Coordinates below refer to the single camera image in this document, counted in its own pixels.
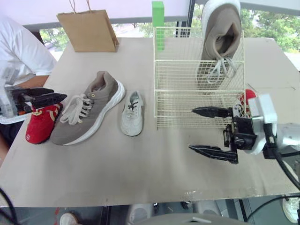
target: table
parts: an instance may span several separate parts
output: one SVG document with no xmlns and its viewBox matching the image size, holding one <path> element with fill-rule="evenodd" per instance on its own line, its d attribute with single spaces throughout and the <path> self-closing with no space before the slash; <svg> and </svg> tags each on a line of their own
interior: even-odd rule
<svg viewBox="0 0 300 225">
<path fill-rule="evenodd" d="M 299 73 L 275 41 L 245 39 L 247 85 L 270 93 L 281 123 L 299 122 Z M 85 91 L 107 70 L 145 99 L 144 129 L 120 130 L 124 100 L 87 141 L 57 146 L 25 140 L 24 122 L 0 169 L 0 186 L 17 207 L 121 205 L 297 192 L 275 160 L 239 151 L 238 165 L 206 158 L 188 144 L 223 146 L 218 129 L 160 128 L 153 117 L 153 40 L 120 38 L 117 53 L 75 53 L 68 45 L 45 87 Z"/>
</svg>

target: white shirt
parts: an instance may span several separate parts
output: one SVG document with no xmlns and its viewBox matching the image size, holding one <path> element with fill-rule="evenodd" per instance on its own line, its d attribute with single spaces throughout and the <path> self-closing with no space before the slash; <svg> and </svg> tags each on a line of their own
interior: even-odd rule
<svg viewBox="0 0 300 225">
<path fill-rule="evenodd" d="M 0 62 L 20 70 L 14 85 L 36 75 L 50 75 L 56 65 L 55 58 L 30 31 L 3 15 L 0 15 Z M 15 123 L 24 117 L 5 119 L 0 116 L 0 123 Z"/>
</svg>

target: wire rack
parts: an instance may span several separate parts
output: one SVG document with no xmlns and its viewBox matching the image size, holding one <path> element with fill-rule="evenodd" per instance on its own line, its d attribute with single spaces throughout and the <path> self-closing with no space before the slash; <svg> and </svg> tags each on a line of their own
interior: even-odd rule
<svg viewBox="0 0 300 225">
<path fill-rule="evenodd" d="M 154 116 L 157 127 L 224 128 L 231 118 L 206 118 L 192 109 L 200 106 L 232 107 L 240 105 L 245 94 L 244 42 L 232 58 L 236 73 L 225 62 L 227 76 L 208 75 L 215 60 L 201 60 L 203 39 L 200 28 L 154 28 Z"/>
</svg>

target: cable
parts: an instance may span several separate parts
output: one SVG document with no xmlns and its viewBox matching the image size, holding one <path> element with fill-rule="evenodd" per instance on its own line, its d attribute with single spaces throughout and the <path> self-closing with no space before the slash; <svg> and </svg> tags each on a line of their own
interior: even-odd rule
<svg viewBox="0 0 300 225">
<path fill-rule="evenodd" d="M 271 199 L 270 201 L 267 201 L 265 202 L 264 204 L 262 204 L 261 206 L 259 206 L 256 210 L 254 210 L 249 216 L 248 218 L 246 219 L 245 222 L 248 222 L 248 220 L 255 214 L 258 212 L 258 210 L 260 210 L 262 207 L 264 207 L 265 205 L 268 205 L 270 203 L 272 203 L 273 201 L 276 201 L 278 199 L 283 199 L 283 198 L 300 198 L 300 195 L 294 195 L 294 196 L 280 196 L 280 197 L 277 197 L 277 198 L 273 198 Z"/>
<path fill-rule="evenodd" d="M 277 160 L 278 164 L 280 165 L 283 172 L 285 172 L 286 176 L 290 179 L 290 181 L 300 190 L 300 183 L 296 180 L 296 178 L 291 174 L 291 172 L 288 170 L 286 165 L 284 164 L 281 154 L 277 150 L 273 150 L 273 155 L 275 159 Z"/>
<path fill-rule="evenodd" d="M 11 218 L 6 212 L 4 212 L 2 209 L 0 209 L 0 215 L 4 216 L 9 222 L 11 222 L 14 225 L 20 225 L 16 220 Z"/>
<path fill-rule="evenodd" d="M 5 192 L 2 190 L 2 188 L 0 188 L 0 194 L 4 197 L 5 201 L 7 202 L 8 206 L 9 206 L 10 214 L 11 214 L 13 220 L 18 221 L 17 214 L 15 212 L 15 208 L 14 208 L 13 204 L 11 203 L 7 194 L 5 194 Z"/>
<path fill-rule="evenodd" d="M 278 164 L 280 165 L 283 172 L 286 174 L 286 176 L 290 179 L 290 181 L 296 186 L 298 190 L 300 190 L 300 183 L 296 180 L 296 178 L 291 174 L 291 172 L 288 170 L 286 165 L 284 164 L 282 160 L 281 154 L 278 152 L 278 146 L 277 146 L 277 138 L 273 135 L 272 131 L 272 124 L 271 123 L 265 123 L 263 125 L 263 130 L 266 136 L 266 143 L 267 148 L 272 151 L 275 159 L 277 160 Z"/>
</svg>

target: bag handle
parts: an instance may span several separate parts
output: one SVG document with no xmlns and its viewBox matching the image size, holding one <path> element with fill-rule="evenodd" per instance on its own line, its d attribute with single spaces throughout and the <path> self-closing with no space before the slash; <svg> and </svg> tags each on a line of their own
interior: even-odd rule
<svg viewBox="0 0 300 225">
<path fill-rule="evenodd" d="M 71 3 L 71 0 L 69 0 L 70 2 L 70 5 L 74 11 L 74 14 L 76 14 L 76 10 L 75 10 L 75 0 L 73 0 L 73 4 Z M 88 4 L 88 7 L 89 7 L 89 10 L 90 10 L 90 13 L 92 12 L 91 9 L 90 9 L 90 1 L 89 0 L 86 0 L 86 3 Z"/>
</svg>

